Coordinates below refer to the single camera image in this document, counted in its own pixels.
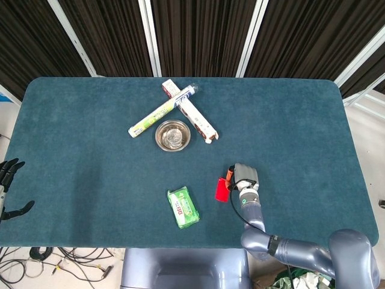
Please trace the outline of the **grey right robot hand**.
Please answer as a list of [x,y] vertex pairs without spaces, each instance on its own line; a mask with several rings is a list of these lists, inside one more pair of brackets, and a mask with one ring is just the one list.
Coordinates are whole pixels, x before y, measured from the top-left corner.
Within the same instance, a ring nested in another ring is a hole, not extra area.
[[227,171],[225,186],[228,190],[233,188],[237,188],[238,191],[246,188],[258,190],[259,180],[256,169],[241,163],[230,166]]

